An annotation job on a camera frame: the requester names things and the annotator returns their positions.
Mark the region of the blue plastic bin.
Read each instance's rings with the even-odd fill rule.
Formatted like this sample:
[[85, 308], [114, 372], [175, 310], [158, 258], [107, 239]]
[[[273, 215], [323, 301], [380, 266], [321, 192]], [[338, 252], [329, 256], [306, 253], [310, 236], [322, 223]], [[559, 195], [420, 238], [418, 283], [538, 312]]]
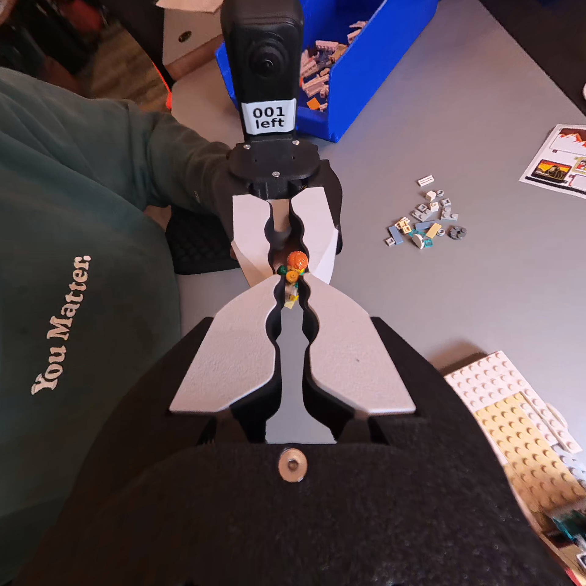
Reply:
[[[438, 1], [300, 3], [304, 15], [303, 51], [319, 39], [346, 43], [349, 25], [367, 21], [332, 68], [324, 113], [307, 108], [307, 97], [299, 88], [296, 131], [336, 143], [427, 26]], [[238, 111], [224, 43], [216, 52], [216, 61]]]

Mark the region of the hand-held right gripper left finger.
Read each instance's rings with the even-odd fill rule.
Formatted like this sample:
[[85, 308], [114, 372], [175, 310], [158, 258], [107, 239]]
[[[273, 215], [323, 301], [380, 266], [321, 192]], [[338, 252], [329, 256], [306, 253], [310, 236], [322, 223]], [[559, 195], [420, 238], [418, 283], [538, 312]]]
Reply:
[[270, 276], [212, 319], [171, 404], [172, 413], [216, 414], [257, 392], [280, 393], [284, 278]]

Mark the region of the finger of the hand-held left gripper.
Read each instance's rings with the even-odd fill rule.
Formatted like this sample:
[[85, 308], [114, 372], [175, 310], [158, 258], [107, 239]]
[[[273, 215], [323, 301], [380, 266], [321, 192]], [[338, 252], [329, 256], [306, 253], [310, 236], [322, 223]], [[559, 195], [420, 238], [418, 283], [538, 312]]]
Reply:
[[291, 199], [291, 225], [300, 233], [309, 272], [329, 284], [339, 230], [335, 228], [323, 187], [308, 187]]
[[272, 209], [268, 201], [252, 194], [233, 196], [233, 240], [238, 263], [250, 287], [273, 276], [269, 262], [270, 243], [266, 227], [271, 223]]

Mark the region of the pile of small lego pieces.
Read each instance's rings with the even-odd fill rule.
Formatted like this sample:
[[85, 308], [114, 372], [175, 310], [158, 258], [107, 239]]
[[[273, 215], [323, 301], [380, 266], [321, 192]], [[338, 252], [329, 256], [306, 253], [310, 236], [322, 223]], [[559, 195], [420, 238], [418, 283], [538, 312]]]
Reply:
[[387, 227], [384, 243], [387, 247], [397, 247], [411, 243], [418, 250], [431, 249], [440, 238], [461, 241], [468, 230], [458, 223], [459, 215], [453, 210], [452, 202], [445, 191], [433, 189], [435, 178], [432, 175], [416, 180], [423, 201], [417, 204], [408, 215], [400, 217]]

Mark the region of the scattered assorted lego bricks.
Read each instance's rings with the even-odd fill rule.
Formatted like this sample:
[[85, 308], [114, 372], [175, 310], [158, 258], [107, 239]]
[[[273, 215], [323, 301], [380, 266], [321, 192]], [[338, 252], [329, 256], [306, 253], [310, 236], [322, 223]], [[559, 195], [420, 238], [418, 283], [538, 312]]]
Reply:
[[311, 111], [324, 113], [327, 110], [332, 68], [366, 25], [366, 20], [349, 25], [346, 43], [319, 39], [302, 52], [299, 88], [307, 97], [306, 107]]

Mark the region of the black mesh cushion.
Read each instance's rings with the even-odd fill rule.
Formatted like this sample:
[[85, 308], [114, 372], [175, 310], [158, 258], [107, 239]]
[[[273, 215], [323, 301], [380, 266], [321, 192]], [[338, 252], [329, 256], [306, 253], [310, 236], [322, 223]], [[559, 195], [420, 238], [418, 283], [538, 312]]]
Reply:
[[218, 217], [172, 206], [165, 231], [173, 268], [178, 275], [196, 275], [239, 268]]

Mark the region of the person's left forearm green sleeve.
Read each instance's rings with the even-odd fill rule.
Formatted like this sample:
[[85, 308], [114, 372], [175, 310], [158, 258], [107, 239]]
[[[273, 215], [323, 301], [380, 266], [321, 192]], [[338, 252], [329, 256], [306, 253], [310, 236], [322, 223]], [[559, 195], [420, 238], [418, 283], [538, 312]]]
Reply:
[[117, 193], [140, 210], [148, 205], [174, 205], [218, 215], [220, 197], [213, 180], [229, 152], [226, 144], [210, 142], [179, 123], [171, 114], [126, 107], [123, 186]]

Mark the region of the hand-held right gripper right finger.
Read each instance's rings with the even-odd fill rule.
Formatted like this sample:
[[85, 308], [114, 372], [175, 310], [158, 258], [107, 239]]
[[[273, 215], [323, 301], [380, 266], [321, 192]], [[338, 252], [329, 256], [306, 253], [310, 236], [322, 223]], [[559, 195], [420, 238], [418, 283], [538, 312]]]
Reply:
[[370, 315], [318, 277], [299, 284], [309, 379], [365, 415], [413, 414], [415, 404]]

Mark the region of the lego sticker sheet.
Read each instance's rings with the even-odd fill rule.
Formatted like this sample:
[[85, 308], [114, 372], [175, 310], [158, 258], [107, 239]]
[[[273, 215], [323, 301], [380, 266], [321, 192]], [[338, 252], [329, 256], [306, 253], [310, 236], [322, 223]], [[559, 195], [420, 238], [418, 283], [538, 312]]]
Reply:
[[556, 125], [519, 182], [585, 199], [585, 125]]

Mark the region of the light wood side desk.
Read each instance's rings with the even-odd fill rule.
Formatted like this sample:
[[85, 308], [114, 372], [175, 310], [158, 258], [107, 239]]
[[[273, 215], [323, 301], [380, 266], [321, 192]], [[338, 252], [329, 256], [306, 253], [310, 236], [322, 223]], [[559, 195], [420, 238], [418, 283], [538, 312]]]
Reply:
[[164, 9], [162, 63], [174, 81], [215, 58], [223, 40], [220, 10], [209, 14]]

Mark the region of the person's torso green sweatshirt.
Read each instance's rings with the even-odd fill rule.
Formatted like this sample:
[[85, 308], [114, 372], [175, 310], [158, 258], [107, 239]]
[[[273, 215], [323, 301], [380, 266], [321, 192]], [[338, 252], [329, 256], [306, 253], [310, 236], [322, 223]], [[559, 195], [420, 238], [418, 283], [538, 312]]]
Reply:
[[180, 337], [163, 230], [117, 193], [126, 107], [1, 69], [1, 580]]

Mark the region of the white tan lego house model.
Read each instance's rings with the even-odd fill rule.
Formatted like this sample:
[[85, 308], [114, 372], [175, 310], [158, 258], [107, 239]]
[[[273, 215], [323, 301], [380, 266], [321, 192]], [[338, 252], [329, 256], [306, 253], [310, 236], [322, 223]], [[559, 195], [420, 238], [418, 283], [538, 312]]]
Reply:
[[487, 436], [538, 537], [585, 585], [585, 465], [567, 421], [501, 350], [444, 378]]

